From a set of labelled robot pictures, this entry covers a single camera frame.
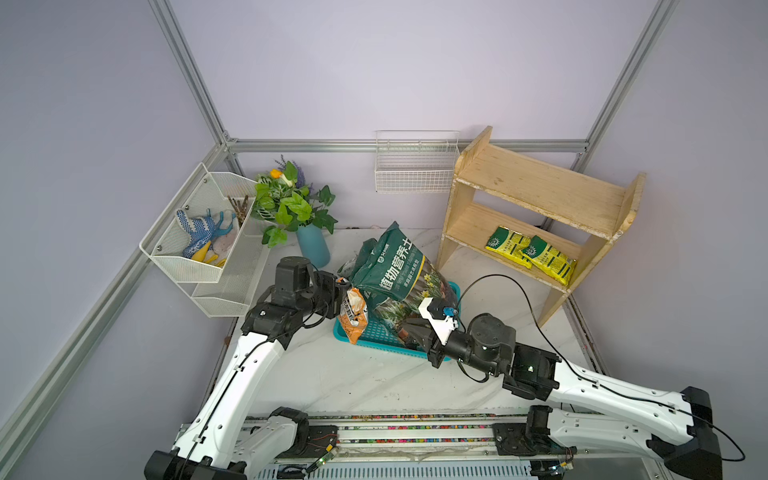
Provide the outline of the teal vase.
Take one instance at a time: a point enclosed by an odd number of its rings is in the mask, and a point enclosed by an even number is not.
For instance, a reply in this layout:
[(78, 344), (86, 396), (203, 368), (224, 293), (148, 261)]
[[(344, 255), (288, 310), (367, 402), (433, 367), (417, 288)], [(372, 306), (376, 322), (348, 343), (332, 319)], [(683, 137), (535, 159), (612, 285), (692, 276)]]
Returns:
[(301, 226), (296, 235), (302, 256), (316, 268), (325, 267), (330, 262), (330, 250), (320, 228), (315, 225)]

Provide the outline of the teal plastic basket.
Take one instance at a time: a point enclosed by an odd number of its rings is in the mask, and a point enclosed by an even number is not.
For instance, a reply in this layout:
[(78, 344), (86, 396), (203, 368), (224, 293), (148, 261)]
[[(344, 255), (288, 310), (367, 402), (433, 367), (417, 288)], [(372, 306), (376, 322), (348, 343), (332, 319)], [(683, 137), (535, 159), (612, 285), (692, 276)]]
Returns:
[[(461, 289), (459, 285), (457, 285), (455, 282), (450, 281), (449, 286), (453, 290), (453, 292), (458, 296), (461, 294)], [(343, 343), (349, 343), (348, 336), (341, 324), (341, 322), (337, 319), (334, 327), (333, 327), (333, 336), (336, 340), (343, 342)], [(371, 315), (369, 318), (369, 323), (363, 332), (363, 334), (358, 338), (357, 343), (355, 344), (358, 347), (366, 347), (370, 349), (375, 349), (379, 351), (384, 351), (388, 353), (393, 354), (399, 354), (414, 358), (420, 358), (420, 359), (427, 359), (427, 354), (420, 349), (410, 349), (405, 348), (404, 345), (401, 344), (399, 341), (399, 338), (394, 335), (380, 320), (376, 319)]]

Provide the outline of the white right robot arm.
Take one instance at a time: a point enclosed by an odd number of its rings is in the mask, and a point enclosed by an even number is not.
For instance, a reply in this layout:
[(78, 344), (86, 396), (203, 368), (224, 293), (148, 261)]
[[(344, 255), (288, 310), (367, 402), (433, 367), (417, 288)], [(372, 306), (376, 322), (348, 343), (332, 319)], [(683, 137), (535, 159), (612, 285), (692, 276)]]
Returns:
[(723, 476), (712, 404), (703, 389), (656, 391), (575, 366), (517, 342), (515, 329), (488, 313), (476, 316), (466, 330), (445, 317), (409, 318), (404, 331), (433, 367), (450, 358), (501, 378), (503, 389), (517, 397), (546, 404), (532, 418), (536, 434), (551, 443), (647, 455), (688, 479)]

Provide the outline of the white mesh corner rack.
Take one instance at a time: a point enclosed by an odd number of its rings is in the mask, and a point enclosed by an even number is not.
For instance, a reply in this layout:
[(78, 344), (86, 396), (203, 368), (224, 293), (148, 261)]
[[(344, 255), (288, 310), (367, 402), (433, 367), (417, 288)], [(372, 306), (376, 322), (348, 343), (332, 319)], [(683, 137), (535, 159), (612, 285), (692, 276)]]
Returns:
[(249, 310), (269, 251), (256, 183), (199, 164), (139, 249), (208, 317)]

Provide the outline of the yellow green fertilizer packet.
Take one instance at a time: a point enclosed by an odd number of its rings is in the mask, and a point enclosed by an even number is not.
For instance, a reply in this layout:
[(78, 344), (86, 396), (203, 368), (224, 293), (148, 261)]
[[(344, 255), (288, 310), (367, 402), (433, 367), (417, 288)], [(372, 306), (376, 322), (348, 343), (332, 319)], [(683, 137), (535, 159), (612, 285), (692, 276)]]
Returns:
[(486, 242), (485, 249), (522, 266), (532, 268), (530, 258), (524, 253), (529, 247), (531, 238), (517, 231), (498, 226)]
[(522, 254), (531, 264), (563, 286), (570, 284), (577, 262), (539, 236), (534, 236)]

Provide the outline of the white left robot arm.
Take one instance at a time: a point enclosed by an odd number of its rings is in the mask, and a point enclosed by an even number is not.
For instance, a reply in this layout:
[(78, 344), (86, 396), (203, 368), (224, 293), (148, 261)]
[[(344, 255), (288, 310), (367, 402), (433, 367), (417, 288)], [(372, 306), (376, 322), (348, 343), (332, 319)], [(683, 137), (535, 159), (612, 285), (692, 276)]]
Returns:
[(248, 311), (232, 358), (189, 428), (168, 451), (155, 451), (147, 479), (252, 479), (276, 457), (299, 453), (308, 443), (305, 413), (276, 409), (265, 426), (239, 438), (261, 382), (286, 352), (294, 335), (339, 315), (350, 283), (319, 271), (309, 259), (284, 257), (275, 280)]

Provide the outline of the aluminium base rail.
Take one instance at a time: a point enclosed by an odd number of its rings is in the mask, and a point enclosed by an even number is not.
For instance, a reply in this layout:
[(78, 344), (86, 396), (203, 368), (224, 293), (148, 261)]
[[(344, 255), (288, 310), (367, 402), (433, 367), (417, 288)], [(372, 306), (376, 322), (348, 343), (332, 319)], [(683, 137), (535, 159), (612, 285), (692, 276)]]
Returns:
[(280, 478), (310, 478), (333, 458), (461, 461), (486, 455), (527, 461), (536, 478), (560, 478), (578, 456), (631, 454), (660, 462), (641, 427), (594, 413), (533, 406), (526, 415), (310, 417), (280, 407), (230, 430), (197, 419), (168, 451), (148, 460), (148, 479), (256, 479), (271, 465)]

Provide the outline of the dark green soil bag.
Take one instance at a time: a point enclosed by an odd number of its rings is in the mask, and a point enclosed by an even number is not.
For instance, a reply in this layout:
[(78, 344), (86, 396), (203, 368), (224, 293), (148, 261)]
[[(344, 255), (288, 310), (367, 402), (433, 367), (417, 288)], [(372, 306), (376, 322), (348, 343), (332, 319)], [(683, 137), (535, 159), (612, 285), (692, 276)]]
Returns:
[(423, 319), (419, 305), (427, 297), (442, 297), (454, 307), (458, 297), (398, 223), (392, 223), (377, 240), (367, 262), (358, 271), (353, 267), (351, 284), (364, 295), (373, 316), (402, 345), (422, 350), (401, 330), (403, 321), (409, 317)]
[(363, 242), (354, 263), (355, 271), (358, 271), (367, 262), (377, 243), (378, 240), (376, 238), (369, 238)]

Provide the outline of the blue knitted glove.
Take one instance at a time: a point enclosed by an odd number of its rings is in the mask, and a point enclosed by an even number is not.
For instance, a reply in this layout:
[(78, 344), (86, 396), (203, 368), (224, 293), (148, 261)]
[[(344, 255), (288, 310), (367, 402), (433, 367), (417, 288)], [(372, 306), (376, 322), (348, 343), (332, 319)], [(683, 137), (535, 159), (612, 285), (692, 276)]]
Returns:
[(185, 210), (178, 209), (175, 212), (175, 219), (188, 236), (188, 244), (182, 250), (182, 256), (191, 259), (208, 243), (229, 234), (237, 215), (233, 211), (221, 211), (218, 218), (214, 218), (208, 211), (205, 216), (189, 217)]

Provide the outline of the aluminium frame post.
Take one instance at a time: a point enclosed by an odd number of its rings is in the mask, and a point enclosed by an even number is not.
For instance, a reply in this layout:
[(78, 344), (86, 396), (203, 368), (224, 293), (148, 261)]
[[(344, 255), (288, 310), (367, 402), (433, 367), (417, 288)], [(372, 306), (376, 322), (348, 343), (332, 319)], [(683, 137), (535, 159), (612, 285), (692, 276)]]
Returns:
[(679, 2), (677, 0), (659, 0), (642, 28), (627, 61), (614, 83), (603, 107), (598, 113), (586, 139), (584, 149), (577, 154), (570, 169), (585, 173), (598, 146), (607, 133), (612, 121), (619, 112), (622, 103), (630, 92), (656, 42), (661, 37), (667, 23), (673, 16)]

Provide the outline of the artificial green plant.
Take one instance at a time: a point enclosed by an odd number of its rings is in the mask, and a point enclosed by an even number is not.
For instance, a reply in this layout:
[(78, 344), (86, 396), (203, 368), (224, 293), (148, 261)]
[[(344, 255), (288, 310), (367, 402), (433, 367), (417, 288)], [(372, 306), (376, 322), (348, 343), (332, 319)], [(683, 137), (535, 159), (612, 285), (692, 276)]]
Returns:
[(283, 245), (289, 233), (310, 226), (333, 234), (338, 220), (330, 213), (336, 199), (331, 188), (315, 188), (302, 168), (284, 157), (276, 164), (276, 168), (254, 179), (251, 216), (266, 223), (262, 243), (269, 248)]

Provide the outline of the orange silver snack-like bag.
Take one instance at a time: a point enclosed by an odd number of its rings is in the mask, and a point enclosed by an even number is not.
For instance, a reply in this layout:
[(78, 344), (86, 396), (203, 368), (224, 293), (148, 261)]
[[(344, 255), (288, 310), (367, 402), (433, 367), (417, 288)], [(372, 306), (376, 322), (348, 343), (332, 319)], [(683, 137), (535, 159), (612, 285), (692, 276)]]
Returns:
[(351, 344), (356, 344), (368, 326), (368, 309), (364, 295), (350, 288), (341, 303), (338, 321)]

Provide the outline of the wooden two-tier shelf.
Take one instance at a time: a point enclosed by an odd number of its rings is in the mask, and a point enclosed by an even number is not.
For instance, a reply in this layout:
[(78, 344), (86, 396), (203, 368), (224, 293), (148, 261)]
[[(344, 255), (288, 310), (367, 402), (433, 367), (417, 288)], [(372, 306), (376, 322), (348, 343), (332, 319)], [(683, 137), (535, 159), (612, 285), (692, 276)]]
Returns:
[[(620, 187), (492, 144), (486, 127), (459, 154), (437, 256), (443, 267), (459, 247), (489, 256), (486, 241), (498, 226), (539, 236), (577, 262), (568, 286), (543, 272), (526, 269), (499, 255), (497, 262), (550, 289), (539, 315), (544, 325), (569, 299), (633, 224), (644, 193), (646, 176)], [(512, 203), (588, 234), (577, 244), (552, 232), (505, 215), (475, 200), (478, 192)]]

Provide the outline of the dark green soil bag front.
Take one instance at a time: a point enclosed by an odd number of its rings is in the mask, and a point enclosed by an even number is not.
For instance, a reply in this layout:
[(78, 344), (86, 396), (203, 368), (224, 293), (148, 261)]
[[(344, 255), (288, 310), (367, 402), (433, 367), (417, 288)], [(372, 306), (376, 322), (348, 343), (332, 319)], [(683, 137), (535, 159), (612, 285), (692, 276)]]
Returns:
[(354, 263), (355, 271), (358, 271), (367, 262), (377, 243), (378, 240), (376, 238), (369, 238), (363, 242)]

